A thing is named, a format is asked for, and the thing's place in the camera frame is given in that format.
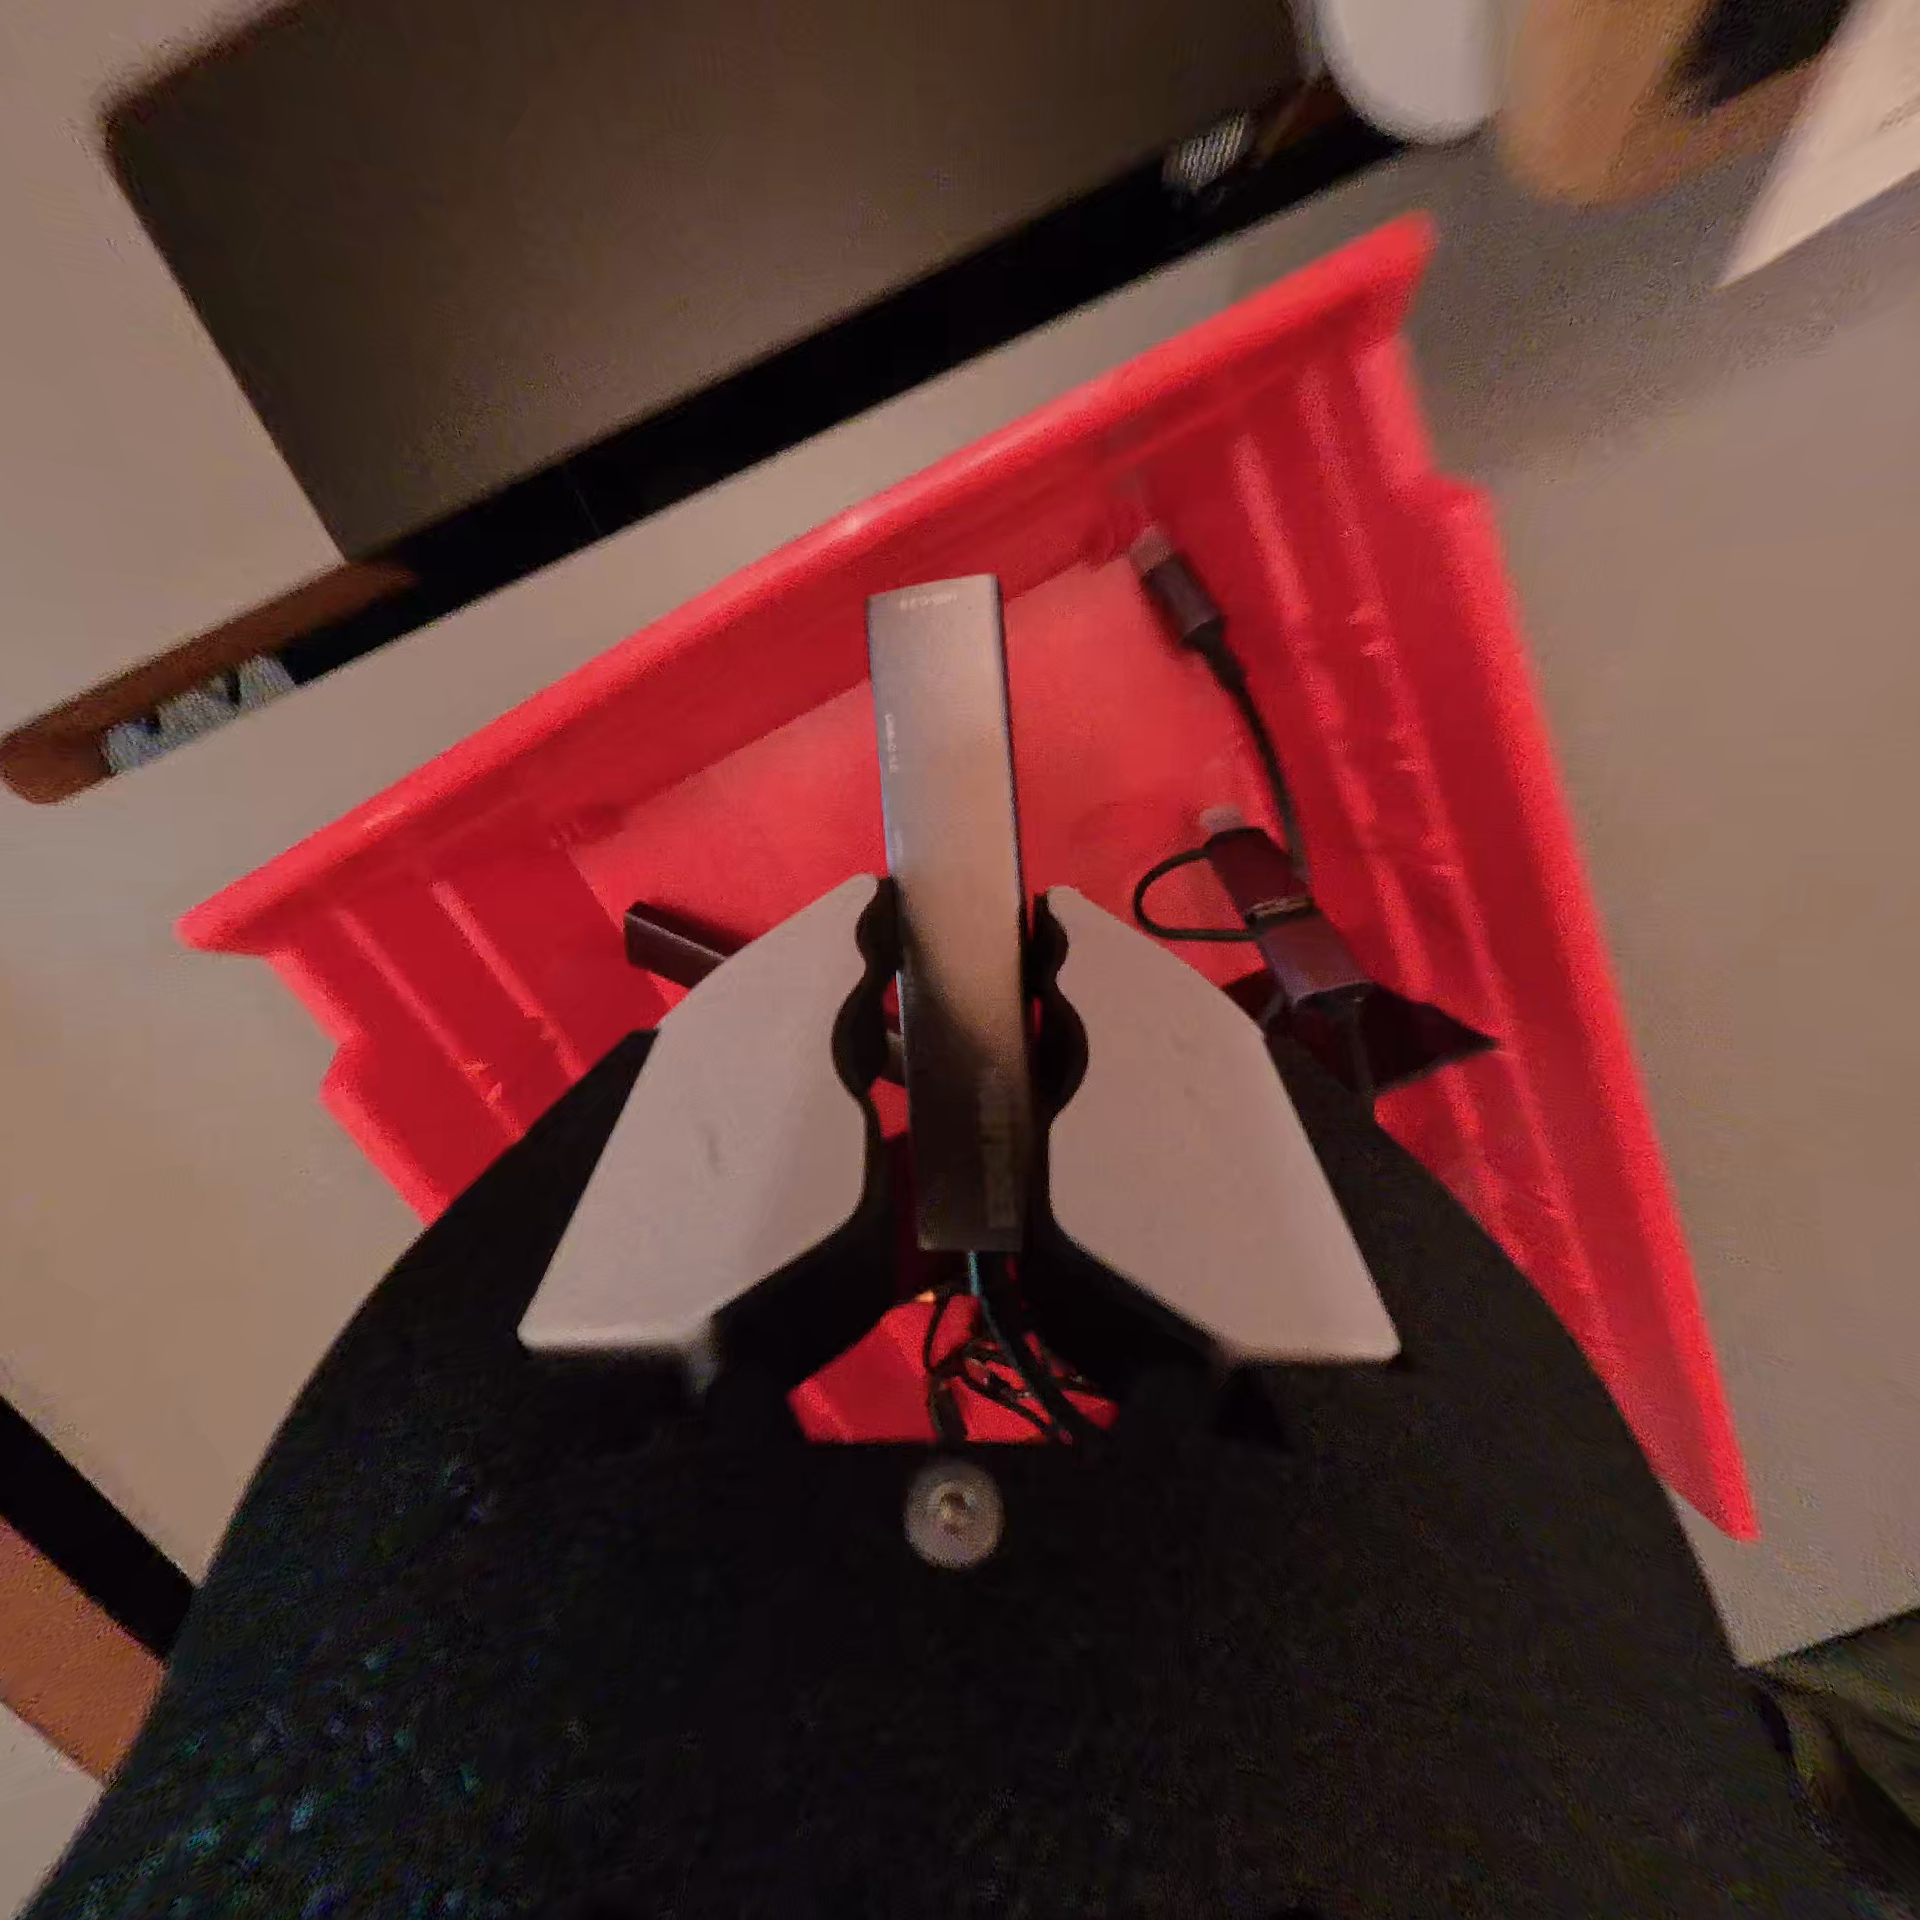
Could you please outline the white box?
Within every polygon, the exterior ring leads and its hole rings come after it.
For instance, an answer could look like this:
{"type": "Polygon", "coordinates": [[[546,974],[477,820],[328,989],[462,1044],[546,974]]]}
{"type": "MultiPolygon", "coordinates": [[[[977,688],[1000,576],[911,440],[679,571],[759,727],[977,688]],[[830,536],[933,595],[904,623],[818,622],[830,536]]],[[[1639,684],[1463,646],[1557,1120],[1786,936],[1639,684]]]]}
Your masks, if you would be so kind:
{"type": "Polygon", "coordinates": [[[1915,172],[1918,4],[1853,4],[1817,64],[1719,285],[1765,269],[1915,172]]]}

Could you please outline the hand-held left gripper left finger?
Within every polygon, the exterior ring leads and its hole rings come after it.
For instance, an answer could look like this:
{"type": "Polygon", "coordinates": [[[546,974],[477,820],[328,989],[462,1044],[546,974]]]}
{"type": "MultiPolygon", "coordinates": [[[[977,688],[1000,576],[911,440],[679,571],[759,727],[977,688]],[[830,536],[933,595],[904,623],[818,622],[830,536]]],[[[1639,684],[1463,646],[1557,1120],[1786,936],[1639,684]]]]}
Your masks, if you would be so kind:
{"type": "Polygon", "coordinates": [[[850,877],[687,995],[519,1320],[529,1352],[798,1388],[879,1326],[897,1303],[873,1102],[897,958],[893,885],[850,877]]]}

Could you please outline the grey usb adapter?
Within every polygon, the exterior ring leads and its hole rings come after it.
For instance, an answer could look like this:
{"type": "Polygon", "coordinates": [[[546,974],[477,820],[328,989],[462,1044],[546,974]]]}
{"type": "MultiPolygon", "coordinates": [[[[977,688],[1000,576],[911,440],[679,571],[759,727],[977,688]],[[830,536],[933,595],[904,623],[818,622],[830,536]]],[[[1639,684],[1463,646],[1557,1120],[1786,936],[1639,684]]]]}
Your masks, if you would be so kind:
{"type": "Polygon", "coordinates": [[[1257,1020],[1285,1022],[1297,1035],[1309,1026],[1355,1037],[1377,991],[1344,934],[1318,902],[1306,859],[1266,828],[1246,823],[1234,808],[1203,816],[1203,838],[1167,855],[1136,879],[1135,923],[1163,944],[1254,948],[1270,991],[1257,1020]],[[1182,925],[1160,919],[1150,899],[1163,879],[1207,871],[1226,895],[1233,919],[1218,925],[1182,925]]]}

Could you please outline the red plastic bin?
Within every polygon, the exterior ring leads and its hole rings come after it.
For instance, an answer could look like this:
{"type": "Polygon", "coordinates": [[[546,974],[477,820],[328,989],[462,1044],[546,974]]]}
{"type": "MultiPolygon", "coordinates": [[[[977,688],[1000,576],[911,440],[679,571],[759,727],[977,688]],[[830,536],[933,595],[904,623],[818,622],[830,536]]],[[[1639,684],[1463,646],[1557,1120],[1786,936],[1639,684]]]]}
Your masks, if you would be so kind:
{"type": "Polygon", "coordinates": [[[1000,579],[1024,875],[1126,919],[1207,806],[1273,824],[1245,722],[1126,557],[1229,616],[1312,888],[1391,989],[1495,1040],[1383,1120],[1514,1256],[1655,1471],[1760,1535],[1490,507],[1433,460],[1406,214],[781,548],[263,869],[179,939],[265,963],[323,1102],[433,1221],[670,989],[619,919],[751,936],[877,874],[864,607],[1000,579]]]}

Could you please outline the small dark usb hub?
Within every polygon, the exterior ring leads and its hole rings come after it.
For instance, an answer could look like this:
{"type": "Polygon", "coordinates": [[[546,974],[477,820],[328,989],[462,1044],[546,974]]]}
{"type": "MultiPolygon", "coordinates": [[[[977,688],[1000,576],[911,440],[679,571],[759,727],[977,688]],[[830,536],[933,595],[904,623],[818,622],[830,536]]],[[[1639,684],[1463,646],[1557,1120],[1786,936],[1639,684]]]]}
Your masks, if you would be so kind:
{"type": "Polygon", "coordinates": [[[678,908],[637,900],[622,916],[629,964],[679,991],[702,986],[749,944],[753,934],[717,927],[678,908]]]}

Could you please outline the dark grey usb hub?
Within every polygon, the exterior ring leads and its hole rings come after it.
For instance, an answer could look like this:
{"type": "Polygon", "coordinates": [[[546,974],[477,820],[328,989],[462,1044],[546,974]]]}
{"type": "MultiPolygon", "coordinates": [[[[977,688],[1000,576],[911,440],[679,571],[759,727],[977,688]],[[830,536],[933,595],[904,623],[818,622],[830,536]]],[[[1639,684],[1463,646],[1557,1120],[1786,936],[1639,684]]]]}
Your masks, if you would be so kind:
{"type": "Polygon", "coordinates": [[[867,640],[920,1246],[1007,1256],[1024,1246],[1037,1094],[1001,584],[880,591],[867,640]]]}

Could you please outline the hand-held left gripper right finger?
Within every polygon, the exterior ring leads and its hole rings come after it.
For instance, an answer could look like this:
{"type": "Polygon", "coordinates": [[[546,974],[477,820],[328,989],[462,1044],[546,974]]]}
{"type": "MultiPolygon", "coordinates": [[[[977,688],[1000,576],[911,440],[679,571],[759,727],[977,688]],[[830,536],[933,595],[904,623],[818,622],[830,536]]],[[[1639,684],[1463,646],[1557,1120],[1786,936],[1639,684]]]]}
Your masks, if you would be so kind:
{"type": "Polygon", "coordinates": [[[1057,986],[1089,1062],[1047,1130],[1066,1240],[1229,1360],[1382,1365],[1398,1331],[1262,1028],[1069,885],[1057,986]]]}

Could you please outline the brown wooden chair part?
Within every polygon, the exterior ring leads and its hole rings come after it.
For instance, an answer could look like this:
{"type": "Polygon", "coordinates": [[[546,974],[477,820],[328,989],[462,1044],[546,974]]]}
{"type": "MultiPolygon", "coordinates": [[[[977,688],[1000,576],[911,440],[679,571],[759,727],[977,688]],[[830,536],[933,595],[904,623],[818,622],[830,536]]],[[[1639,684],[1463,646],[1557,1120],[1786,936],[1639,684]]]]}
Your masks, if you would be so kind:
{"type": "Polygon", "coordinates": [[[345,562],[224,623],[134,663],[2,740],[6,788],[31,804],[55,804],[109,780],[105,733],[157,716],[167,701],[230,679],[326,627],[415,590],[419,573],[398,560],[345,562]]]}

